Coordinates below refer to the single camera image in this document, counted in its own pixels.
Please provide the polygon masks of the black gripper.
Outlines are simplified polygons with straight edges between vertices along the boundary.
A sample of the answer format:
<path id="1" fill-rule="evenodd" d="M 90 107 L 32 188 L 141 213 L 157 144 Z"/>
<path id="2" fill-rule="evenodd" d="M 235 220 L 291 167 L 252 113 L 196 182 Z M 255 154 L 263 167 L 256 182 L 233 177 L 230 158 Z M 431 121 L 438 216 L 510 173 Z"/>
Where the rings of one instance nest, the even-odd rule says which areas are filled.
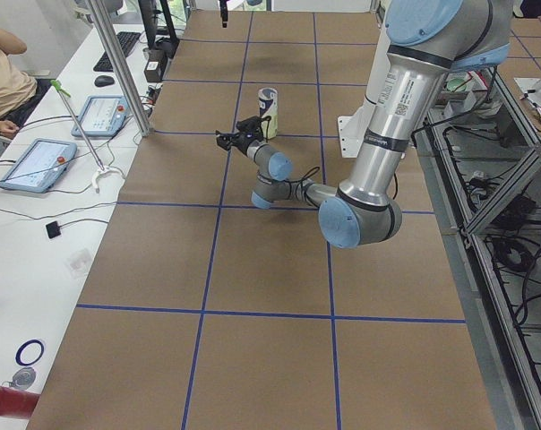
<path id="1" fill-rule="evenodd" d="M 228 0 L 219 0 L 219 14 L 223 22 L 228 21 Z"/>
<path id="2" fill-rule="evenodd" d="M 223 133 L 216 130 L 215 135 L 216 143 L 221 149 L 230 151 L 234 146 L 245 156 L 248 156 L 250 151 L 256 151 L 263 143 L 262 131 Z"/>

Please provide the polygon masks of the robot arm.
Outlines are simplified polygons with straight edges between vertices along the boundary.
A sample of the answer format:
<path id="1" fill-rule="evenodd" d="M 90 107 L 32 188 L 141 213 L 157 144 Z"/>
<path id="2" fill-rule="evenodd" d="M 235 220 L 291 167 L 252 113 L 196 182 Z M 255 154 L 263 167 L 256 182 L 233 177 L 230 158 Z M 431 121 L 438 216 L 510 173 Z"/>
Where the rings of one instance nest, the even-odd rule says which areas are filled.
<path id="1" fill-rule="evenodd" d="M 502 63 L 509 53 L 511 1 L 392 1 L 383 24 L 389 70 L 349 177 L 331 187 L 290 178 L 292 165 L 263 136 L 262 118 L 217 133 L 258 167 L 253 204 L 305 202 L 318 210 L 323 237 L 338 248 L 380 243 L 400 228 L 402 214 L 387 194 L 410 136 L 424 120 L 449 73 Z"/>

